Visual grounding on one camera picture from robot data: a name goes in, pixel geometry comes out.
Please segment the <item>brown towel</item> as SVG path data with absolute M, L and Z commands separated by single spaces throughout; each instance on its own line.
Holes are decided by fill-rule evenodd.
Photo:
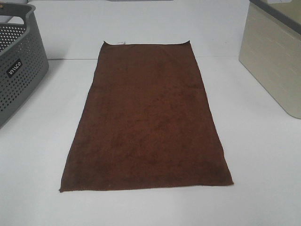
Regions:
M 60 192 L 232 184 L 190 42 L 104 42 Z

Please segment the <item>beige plastic storage bin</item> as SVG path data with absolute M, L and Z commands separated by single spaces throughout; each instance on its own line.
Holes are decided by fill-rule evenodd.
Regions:
M 301 117 L 301 2 L 251 0 L 239 61 L 275 101 Z

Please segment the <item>grey perforated plastic basket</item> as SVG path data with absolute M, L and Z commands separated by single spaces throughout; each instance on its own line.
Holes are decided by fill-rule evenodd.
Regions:
M 49 69 L 30 4 L 1 3 L 2 16 L 19 17 L 22 24 L 0 24 L 0 124 L 4 125 L 29 98 Z

